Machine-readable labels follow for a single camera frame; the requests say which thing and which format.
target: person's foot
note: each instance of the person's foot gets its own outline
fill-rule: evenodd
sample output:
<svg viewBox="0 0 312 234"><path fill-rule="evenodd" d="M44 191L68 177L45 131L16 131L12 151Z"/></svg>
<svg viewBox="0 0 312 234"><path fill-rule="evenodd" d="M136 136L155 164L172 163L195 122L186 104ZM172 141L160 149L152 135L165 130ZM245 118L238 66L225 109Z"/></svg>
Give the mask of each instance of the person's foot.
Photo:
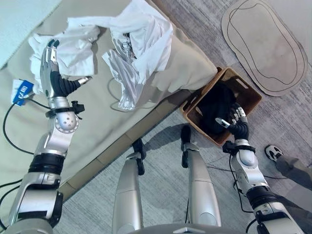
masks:
<svg viewBox="0 0 312 234"><path fill-rule="evenodd" d="M264 153L268 157L268 159L274 162L276 162L280 156L284 155L283 152L274 145L268 145L267 147L265 147Z"/></svg>

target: blue tag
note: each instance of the blue tag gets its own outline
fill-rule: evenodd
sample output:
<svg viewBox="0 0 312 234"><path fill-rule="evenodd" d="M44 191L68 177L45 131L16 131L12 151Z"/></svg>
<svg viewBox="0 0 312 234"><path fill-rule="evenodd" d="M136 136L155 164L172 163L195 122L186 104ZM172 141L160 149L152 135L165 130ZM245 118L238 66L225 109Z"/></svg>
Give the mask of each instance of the blue tag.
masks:
<svg viewBox="0 0 312 234"><path fill-rule="evenodd" d="M17 101L19 98L23 98L25 95L33 91L33 83L23 80L23 83L19 86L17 93L13 99L13 102ZM22 106L25 100L20 100L17 102L17 105Z"/></svg>

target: gray carpet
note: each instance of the gray carpet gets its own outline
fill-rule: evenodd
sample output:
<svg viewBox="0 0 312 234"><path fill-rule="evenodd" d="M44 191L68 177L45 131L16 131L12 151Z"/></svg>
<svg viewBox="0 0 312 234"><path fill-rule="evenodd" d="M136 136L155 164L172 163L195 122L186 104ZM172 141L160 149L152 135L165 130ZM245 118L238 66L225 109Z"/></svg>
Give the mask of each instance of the gray carpet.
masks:
<svg viewBox="0 0 312 234"><path fill-rule="evenodd" d="M235 54L226 44L221 32L221 18L233 0L162 0L167 11L174 15L188 36L207 54L212 62L221 67L231 66L255 89ZM300 158L305 165L312 161L312 69L307 78L283 97L263 94L260 105L250 114L250 143L257 148L260 169L266 175L281 176L269 161L263 149L276 144L284 152ZM181 164L179 134L185 119L176 110L143 137L148 149L144 161L146 173L140 176L144 225L183 222L186 212L188 172ZM207 163L228 168L228 156L193 130L193 141ZM63 205L60 223L55 233L102 234L111 232L114 196L119 173L127 150L116 161L104 169ZM237 193L233 190L233 179L228 172L209 169L218 198L224 227L245 231L252 214L240 211ZM290 180L268 179L272 190L288 196L295 188ZM247 200L243 206L250 210ZM250 229L255 232L255 225Z"/></svg>

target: black fabric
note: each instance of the black fabric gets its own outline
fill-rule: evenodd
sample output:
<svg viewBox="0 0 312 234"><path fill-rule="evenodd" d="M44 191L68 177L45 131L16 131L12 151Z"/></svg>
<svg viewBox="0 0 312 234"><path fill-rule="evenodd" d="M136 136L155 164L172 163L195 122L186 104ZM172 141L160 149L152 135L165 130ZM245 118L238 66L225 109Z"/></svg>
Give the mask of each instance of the black fabric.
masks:
<svg viewBox="0 0 312 234"><path fill-rule="evenodd" d="M228 120L230 107L236 102L231 89L223 83L215 86L197 105L203 114L201 128L207 133L220 134L225 129L215 121L216 117Z"/></svg>

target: electrical cord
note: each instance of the electrical cord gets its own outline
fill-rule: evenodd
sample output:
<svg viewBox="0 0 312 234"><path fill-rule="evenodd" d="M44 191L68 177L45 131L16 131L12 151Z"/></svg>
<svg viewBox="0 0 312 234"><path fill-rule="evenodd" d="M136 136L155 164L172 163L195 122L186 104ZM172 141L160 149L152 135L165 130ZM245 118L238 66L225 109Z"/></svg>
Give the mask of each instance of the electrical cord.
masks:
<svg viewBox="0 0 312 234"><path fill-rule="evenodd" d="M254 223L254 222L256 222L257 220L256 219L254 219L253 221L251 221L249 224L248 224L248 226L247 226L247 228L246 228L246 233L248 233L248 230L249 230L249 228L250 228L250 226Z"/></svg>
<svg viewBox="0 0 312 234"><path fill-rule="evenodd" d="M13 189L7 191L7 192L1 197L1 199L0 199L0 206L1 206L1 203L2 203L2 201L4 200L4 198L5 198L10 192L14 191L15 189L18 189L19 187L20 187L20 186L16 186L15 188L13 188ZM3 224L1 218L0 218L0 226L1 226L4 230L7 229L7 227Z"/></svg>
<svg viewBox="0 0 312 234"><path fill-rule="evenodd" d="M9 186L9 185L13 185L13 184L17 184L17 183L20 183L20 182L21 182L21 179L19 179L17 181L14 181L14 182L7 183L7 184L2 184L2 185L0 185L0 188L6 187L6 186Z"/></svg>
<svg viewBox="0 0 312 234"><path fill-rule="evenodd" d="M219 167L216 167L216 166L207 166L207 168L213 168L213 169L217 169L217 170L224 171L224 172L231 172L228 169L219 168ZM268 176L268 175L263 175L263 176L266 177L266 178L271 178L271 179L288 179L286 177L273 177L273 176Z"/></svg>
<svg viewBox="0 0 312 234"><path fill-rule="evenodd" d="M8 111L6 112L5 117L4 117L4 120L3 120L2 130L3 130L3 135L4 135L5 139L10 143L10 145L12 145L15 149L17 149L17 150L19 150L19 151L21 151L21 152L23 152L23 153L33 155L34 153L32 153L32 152L30 152L30 151L27 151L27 150L23 150L23 149L21 149L20 147L16 146L16 145L10 140L10 138L9 138L8 135L6 134L6 130L5 130L6 120L7 120L8 116L9 116L10 111L11 111L12 108L15 106L15 104L17 104L20 100L23 100L23 99L32 101L33 103L35 103L35 104L37 104L37 105L39 105L39 106L41 106L41 107L44 107L44 108L46 108L46 109L50 109L50 107L45 106L45 105L42 105L41 103L39 103L39 102L37 102L37 101L35 101L35 100L32 100L31 98L28 98L28 97L26 97L26 98L19 98L19 99L17 99L15 102L13 102L13 104L10 106L10 108L9 108Z"/></svg>
<svg viewBox="0 0 312 234"><path fill-rule="evenodd" d="M234 179L234 181L235 181L236 179L235 179L234 172L233 172L232 166L231 166L231 157L232 157L232 155L230 155L230 157L229 157L229 166L230 166L230 170L231 170L233 179ZM238 193L238 197L239 197L239 202L240 202L240 208L241 208L242 212L245 212L245 213L253 213L253 211L246 211L246 210L243 209L242 198L241 198L241 196L240 196L240 192L239 192L239 190L238 190L238 185L237 185L237 183L236 183L236 189L237 189L237 193Z"/></svg>
<svg viewBox="0 0 312 234"><path fill-rule="evenodd" d="M187 199L187 208L186 208L186 215L185 215L185 222L187 221L187 215L188 215L188 212L189 212L189 199Z"/></svg>

